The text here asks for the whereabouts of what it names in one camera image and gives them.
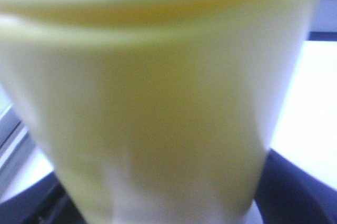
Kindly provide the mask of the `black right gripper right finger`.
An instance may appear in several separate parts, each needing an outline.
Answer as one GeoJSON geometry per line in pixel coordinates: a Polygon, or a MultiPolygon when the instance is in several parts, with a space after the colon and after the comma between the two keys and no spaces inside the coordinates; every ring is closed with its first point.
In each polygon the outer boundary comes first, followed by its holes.
{"type": "Polygon", "coordinates": [[[274,150],[267,156],[255,201],[263,223],[336,223],[336,190],[274,150]]]}

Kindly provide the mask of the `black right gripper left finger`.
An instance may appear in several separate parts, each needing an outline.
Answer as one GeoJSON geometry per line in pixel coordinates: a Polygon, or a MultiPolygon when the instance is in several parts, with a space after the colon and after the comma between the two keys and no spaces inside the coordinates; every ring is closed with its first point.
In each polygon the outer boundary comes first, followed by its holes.
{"type": "Polygon", "coordinates": [[[1,203],[1,223],[86,223],[51,172],[1,203]]]}

